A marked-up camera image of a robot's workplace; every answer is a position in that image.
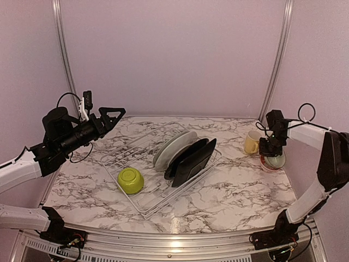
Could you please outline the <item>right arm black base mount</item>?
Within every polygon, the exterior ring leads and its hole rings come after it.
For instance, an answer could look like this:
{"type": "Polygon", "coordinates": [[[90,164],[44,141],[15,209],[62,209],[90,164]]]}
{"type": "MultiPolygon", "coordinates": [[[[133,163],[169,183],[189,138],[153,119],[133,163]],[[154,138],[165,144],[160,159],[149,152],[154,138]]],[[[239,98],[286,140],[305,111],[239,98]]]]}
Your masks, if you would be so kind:
{"type": "Polygon", "coordinates": [[[249,241],[256,250],[285,245],[299,239],[297,230],[301,224],[290,223],[286,210],[283,210],[278,215],[273,229],[252,233],[249,236],[249,241]]]}

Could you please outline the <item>red patterned white bowl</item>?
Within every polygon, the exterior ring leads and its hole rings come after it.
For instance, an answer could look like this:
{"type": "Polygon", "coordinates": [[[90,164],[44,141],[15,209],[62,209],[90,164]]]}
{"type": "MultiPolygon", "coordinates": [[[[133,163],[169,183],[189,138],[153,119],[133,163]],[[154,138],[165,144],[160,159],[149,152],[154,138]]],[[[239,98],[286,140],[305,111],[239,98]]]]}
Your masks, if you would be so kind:
{"type": "Polygon", "coordinates": [[[270,172],[270,173],[273,173],[273,172],[277,172],[279,170],[281,170],[282,168],[280,169],[274,169],[272,167],[270,167],[266,161],[265,161],[265,156],[263,155],[260,155],[260,163],[261,163],[261,167],[262,169],[265,171],[265,172],[270,172]]]}

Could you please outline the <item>pale grey-green bowl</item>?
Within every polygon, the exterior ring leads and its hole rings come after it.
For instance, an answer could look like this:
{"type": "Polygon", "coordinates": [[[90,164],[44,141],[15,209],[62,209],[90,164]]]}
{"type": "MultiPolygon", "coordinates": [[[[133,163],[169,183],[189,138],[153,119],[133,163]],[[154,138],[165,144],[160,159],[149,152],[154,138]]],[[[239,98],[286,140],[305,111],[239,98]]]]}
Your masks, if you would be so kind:
{"type": "Polygon", "coordinates": [[[270,167],[274,169],[280,169],[286,163],[286,156],[285,154],[282,154],[280,156],[275,157],[265,157],[265,161],[270,167]]]}

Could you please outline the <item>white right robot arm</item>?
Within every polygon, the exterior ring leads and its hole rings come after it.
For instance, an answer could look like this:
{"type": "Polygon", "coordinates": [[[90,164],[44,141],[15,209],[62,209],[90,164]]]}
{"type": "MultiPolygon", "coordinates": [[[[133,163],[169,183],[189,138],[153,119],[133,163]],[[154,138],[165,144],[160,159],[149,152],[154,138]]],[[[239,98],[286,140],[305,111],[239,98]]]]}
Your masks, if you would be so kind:
{"type": "Polygon", "coordinates": [[[316,213],[330,196],[348,183],[348,133],[314,124],[311,120],[285,118],[281,110],[266,115],[267,131],[259,139],[259,154],[264,168],[280,169],[286,163],[289,140],[300,144],[304,157],[291,156],[302,175],[312,171],[309,188],[276,219],[270,240],[280,245],[307,216],[316,213]]]}

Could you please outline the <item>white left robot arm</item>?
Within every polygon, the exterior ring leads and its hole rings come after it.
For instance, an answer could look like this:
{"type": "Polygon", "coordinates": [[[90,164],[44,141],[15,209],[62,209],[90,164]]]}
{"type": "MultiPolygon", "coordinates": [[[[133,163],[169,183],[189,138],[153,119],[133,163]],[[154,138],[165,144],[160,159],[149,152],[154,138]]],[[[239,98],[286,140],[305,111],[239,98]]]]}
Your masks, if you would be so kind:
{"type": "MultiPolygon", "coordinates": [[[[80,121],[59,106],[44,118],[45,136],[42,143],[24,148],[20,155],[1,166],[1,192],[22,183],[56,173],[69,155],[91,141],[103,138],[125,115],[124,108],[99,108],[100,117],[90,114],[80,121]]],[[[55,209],[36,209],[1,205],[2,229],[47,231],[56,242],[69,238],[69,231],[55,209]]]]}

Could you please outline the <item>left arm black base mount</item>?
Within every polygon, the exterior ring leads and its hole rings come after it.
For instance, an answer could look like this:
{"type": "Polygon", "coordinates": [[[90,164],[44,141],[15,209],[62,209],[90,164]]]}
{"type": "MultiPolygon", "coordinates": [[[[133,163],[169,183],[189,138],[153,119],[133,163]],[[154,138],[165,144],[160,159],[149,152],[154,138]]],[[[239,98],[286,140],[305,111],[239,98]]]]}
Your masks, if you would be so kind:
{"type": "Polygon", "coordinates": [[[87,233],[83,230],[67,228],[63,218],[53,207],[42,207],[48,215],[50,221],[46,231],[40,232],[40,238],[60,244],[61,248],[70,248],[71,246],[83,249],[87,233]]]}

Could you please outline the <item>yellow ceramic mug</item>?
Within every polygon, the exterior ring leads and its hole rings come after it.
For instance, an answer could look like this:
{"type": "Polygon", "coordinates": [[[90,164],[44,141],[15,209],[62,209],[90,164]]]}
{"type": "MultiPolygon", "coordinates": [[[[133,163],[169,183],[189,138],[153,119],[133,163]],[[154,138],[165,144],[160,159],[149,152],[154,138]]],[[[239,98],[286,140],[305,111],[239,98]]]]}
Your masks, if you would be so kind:
{"type": "Polygon", "coordinates": [[[258,143],[261,133],[256,130],[248,131],[244,142],[244,151],[247,154],[255,154],[258,152],[258,143]]]}

